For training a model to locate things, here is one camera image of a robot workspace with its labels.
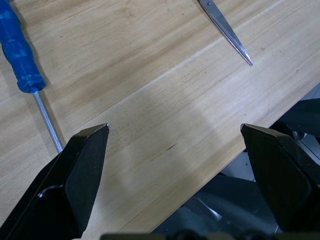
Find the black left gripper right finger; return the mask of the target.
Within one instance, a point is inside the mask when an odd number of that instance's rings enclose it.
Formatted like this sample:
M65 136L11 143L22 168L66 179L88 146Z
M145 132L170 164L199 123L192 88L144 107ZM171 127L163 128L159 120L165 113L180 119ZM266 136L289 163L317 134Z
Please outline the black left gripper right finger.
M320 166L289 135L242 124L255 181L284 232L320 230Z

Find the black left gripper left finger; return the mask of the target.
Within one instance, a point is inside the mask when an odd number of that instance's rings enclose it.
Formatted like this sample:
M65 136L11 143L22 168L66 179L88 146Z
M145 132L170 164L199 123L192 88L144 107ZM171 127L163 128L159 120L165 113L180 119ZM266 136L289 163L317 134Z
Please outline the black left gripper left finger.
M102 178L109 125L73 135L0 228L2 240L73 240L86 230Z

